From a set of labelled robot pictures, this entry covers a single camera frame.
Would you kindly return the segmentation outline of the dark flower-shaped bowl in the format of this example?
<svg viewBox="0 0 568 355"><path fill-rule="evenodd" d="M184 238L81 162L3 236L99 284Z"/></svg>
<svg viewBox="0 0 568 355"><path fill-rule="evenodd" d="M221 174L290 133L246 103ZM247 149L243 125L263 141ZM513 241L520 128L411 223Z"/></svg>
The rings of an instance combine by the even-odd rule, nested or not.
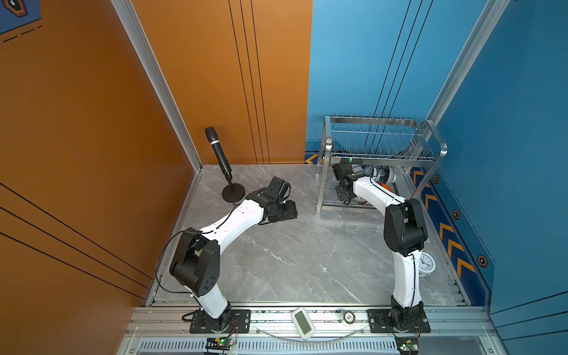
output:
<svg viewBox="0 0 568 355"><path fill-rule="evenodd" d="M384 183L386 185L393 185L396 181L396 173L391 170L389 166L383 166L380 170L381 178L380 183Z"/></svg>

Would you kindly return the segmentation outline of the orange bowl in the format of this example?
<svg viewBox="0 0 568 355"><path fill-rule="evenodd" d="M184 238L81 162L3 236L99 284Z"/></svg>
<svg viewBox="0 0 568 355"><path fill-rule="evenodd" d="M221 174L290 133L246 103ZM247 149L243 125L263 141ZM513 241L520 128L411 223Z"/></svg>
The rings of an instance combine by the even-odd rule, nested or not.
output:
<svg viewBox="0 0 568 355"><path fill-rule="evenodd" d="M388 186L388 185L386 185L386 184L384 184L384 183L380 183L380 185L381 185L383 188L387 189L389 192L394 193L393 189L390 188L390 186Z"/></svg>

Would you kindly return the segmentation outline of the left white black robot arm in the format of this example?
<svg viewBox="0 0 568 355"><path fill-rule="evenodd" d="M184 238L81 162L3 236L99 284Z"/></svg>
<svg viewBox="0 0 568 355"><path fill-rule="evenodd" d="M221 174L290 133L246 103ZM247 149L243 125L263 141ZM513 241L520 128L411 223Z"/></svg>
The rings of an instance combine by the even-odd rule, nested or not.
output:
<svg viewBox="0 0 568 355"><path fill-rule="evenodd" d="M217 285L221 256L249 228L297 218L294 201L288 199L290 183L272 178L267 187L245 196L243 202L217 222L202 229L181 232L170 264L170 274L191 291L205 327L215 333L232 325L230 302Z"/></svg>

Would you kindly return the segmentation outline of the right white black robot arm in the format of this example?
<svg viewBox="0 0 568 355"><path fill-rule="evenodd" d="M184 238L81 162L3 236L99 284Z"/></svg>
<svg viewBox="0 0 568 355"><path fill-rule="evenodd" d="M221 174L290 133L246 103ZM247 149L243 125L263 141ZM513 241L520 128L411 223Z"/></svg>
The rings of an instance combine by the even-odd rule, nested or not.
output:
<svg viewBox="0 0 568 355"><path fill-rule="evenodd" d="M334 164L337 197L347 204L362 198L384 215L383 237L393 253L395 284L390 309L370 310L373 333L429 333L430 323L420 293L419 262L427 240L422 205L393 192L364 170L350 164Z"/></svg>

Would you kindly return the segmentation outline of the steel two-tier dish rack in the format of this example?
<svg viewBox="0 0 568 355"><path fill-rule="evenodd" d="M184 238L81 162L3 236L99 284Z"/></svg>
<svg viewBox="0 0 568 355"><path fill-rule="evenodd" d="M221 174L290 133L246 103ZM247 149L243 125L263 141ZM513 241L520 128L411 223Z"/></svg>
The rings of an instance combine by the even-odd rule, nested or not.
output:
<svg viewBox="0 0 568 355"><path fill-rule="evenodd" d="M425 177L415 188L415 198L432 179L448 154L448 145L431 120L372 118L332 115L324 118L318 153L319 191L316 213L340 207L332 166L389 166L410 172L417 168Z"/></svg>

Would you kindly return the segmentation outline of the black microphone on stand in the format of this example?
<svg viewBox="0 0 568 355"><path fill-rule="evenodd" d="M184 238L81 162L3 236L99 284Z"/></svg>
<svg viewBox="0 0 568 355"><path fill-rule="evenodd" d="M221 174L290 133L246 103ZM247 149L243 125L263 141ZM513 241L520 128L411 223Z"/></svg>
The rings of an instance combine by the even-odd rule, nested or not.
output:
<svg viewBox="0 0 568 355"><path fill-rule="evenodd" d="M218 134L214 127L205 128L206 137L212 146L217 157L220 169L227 181L227 186L222 191L222 198L229 203L237 203L245 197L245 189L239 183L233 182L232 168L227 160L223 148L220 144Z"/></svg>

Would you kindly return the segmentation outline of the white digital timer display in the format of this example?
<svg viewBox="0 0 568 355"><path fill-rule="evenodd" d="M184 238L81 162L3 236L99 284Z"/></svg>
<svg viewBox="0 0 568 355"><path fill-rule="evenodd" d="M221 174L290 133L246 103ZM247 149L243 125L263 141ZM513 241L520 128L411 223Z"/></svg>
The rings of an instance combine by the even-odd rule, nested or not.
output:
<svg viewBox="0 0 568 355"><path fill-rule="evenodd" d="M302 340L308 340L314 335L315 326L306 309L303 307L294 309L291 312L291 319Z"/></svg>

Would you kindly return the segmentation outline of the white analog alarm clock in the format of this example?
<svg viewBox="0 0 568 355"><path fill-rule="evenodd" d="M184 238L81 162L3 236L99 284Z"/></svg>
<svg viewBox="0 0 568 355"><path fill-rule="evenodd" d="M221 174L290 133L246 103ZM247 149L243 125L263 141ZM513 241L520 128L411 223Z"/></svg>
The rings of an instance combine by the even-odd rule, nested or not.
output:
<svg viewBox="0 0 568 355"><path fill-rule="evenodd" d="M430 277L436 271L436 261L427 252L423 251L419 259L419 276Z"/></svg>

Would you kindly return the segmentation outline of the small round gauge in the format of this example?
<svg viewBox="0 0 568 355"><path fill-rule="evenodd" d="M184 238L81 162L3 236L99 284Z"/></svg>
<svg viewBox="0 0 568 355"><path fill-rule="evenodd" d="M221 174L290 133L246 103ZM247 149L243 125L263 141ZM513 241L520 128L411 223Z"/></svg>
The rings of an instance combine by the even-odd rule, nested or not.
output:
<svg viewBox="0 0 568 355"><path fill-rule="evenodd" d="M343 313L343 322L346 325L353 325L356 322L356 316L353 312L346 311Z"/></svg>

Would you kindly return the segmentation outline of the left circuit board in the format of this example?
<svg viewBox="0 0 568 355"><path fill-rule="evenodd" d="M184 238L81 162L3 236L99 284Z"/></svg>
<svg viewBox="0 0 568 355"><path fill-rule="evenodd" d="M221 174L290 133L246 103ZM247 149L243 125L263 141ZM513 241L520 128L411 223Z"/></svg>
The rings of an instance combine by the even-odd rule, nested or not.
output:
<svg viewBox="0 0 568 355"><path fill-rule="evenodd" d="M207 337L204 345L205 354L229 354L237 344L233 337Z"/></svg>

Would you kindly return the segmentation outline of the circuit board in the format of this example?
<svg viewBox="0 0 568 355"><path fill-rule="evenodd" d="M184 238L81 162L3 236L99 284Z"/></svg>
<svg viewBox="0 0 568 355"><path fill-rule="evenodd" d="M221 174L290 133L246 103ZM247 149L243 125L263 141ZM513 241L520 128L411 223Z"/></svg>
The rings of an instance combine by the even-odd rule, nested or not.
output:
<svg viewBox="0 0 568 355"><path fill-rule="evenodd" d="M419 353L417 338L396 338L395 341L400 355L417 355Z"/></svg>
<svg viewBox="0 0 568 355"><path fill-rule="evenodd" d="M237 344L233 337L207 337L204 345L205 354L229 354Z"/></svg>

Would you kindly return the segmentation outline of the right circuit board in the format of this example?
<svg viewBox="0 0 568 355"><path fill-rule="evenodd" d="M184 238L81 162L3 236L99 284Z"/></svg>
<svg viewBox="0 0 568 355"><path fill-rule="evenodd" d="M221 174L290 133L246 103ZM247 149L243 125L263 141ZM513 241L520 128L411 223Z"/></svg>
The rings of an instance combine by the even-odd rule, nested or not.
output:
<svg viewBox="0 0 568 355"><path fill-rule="evenodd" d="M417 355L419 353L417 338L396 338L395 341L400 355Z"/></svg>

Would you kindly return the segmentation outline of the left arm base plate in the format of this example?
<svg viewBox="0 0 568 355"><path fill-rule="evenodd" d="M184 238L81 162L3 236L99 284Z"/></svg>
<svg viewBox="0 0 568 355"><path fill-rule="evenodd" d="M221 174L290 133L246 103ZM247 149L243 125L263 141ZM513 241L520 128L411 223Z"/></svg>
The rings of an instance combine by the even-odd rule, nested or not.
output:
<svg viewBox="0 0 568 355"><path fill-rule="evenodd" d="M251 323L249 309L225 310L219 318L210 317L205 311L197 311L191 321L191 334L228 334L238 331L248 334Z"/></svg>

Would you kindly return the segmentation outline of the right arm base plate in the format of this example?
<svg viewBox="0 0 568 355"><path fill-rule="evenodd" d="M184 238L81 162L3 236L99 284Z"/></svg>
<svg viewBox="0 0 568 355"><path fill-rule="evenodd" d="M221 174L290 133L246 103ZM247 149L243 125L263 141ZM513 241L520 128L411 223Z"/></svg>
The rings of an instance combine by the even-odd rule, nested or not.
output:
<svg viewBox="0 0 568 355"><path fill-rule="evenodd" d="M417 333L429 334L431 327L424 311L407 316L404 314L392 315L393 309L368 310L368 322L373 334L386 333Z"/></svg>

